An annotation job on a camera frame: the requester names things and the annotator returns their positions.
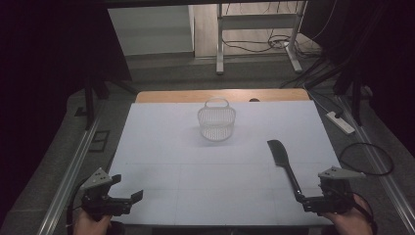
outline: white wall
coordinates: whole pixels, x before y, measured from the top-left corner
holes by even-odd
[[[109,9],[124,56],[193,52],[191,8],[192,6]]]

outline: power strip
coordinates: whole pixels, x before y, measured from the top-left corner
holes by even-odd
[[[350,135],[354,132],[354,128],[345,122],[341,117],[336,118],[336,113],[330,112],[326,117],[332,121],[338,128],[340,128],[346,135]]]

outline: wire basket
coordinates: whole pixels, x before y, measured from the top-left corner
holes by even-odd
[[[223,101],[226,106],[209,107],[208,103],[214,100]],[[235,110],[229,107],[229,102],[225,98],[213,97],[208,99],[205,106],[198,112],[202,135],[210,141],[226,140],[232,135],[235,116]]]

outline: white table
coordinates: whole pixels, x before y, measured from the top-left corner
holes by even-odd
[[[304,212],[267,141],[280,140],[306,197],[321,195],[317,173],[340,166],[312,101],[231,103],[234,134],[219,143],[199,132],[203,103],[133,104],[110,175],[112,197],[144,190],[131,214],[146,225],[322,225]]]

